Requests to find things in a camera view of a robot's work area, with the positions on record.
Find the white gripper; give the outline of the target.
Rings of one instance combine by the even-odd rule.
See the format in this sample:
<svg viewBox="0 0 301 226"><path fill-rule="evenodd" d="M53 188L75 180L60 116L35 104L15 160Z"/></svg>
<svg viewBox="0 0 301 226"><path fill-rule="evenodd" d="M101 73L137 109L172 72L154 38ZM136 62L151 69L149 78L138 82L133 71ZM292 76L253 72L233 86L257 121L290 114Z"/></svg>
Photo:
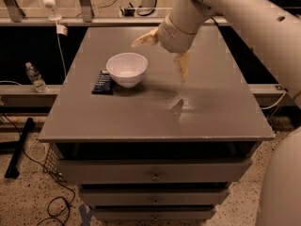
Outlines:
<svg viewBox="0 0 301 226"><path fill-rule="evenodd" d="M195 36L201 27L201 22L185 22L184 24L176 24L171 20L168 14L157 28L152 29L148 33L140 36L131 44L132 47L142 45L156 45L159 41L170 53L178 53L174 62L177 64L181 82L184 83L189 74L190 49Z"/></svg>

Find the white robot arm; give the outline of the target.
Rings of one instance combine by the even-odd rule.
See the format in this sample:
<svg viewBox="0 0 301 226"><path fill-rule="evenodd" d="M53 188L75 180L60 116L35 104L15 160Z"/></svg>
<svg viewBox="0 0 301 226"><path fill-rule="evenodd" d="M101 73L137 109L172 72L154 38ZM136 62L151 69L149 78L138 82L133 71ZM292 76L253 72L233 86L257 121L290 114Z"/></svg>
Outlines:
<svg viewBox="0 0 301 226"><path fill-rule="evenodd" d="M217 11L301 107L301 20L269 0L177 0L160 25L133 46L161 44L182 76L199 28ZM301 226L301 127L274 151L261 186L256 226Z"/></svg>

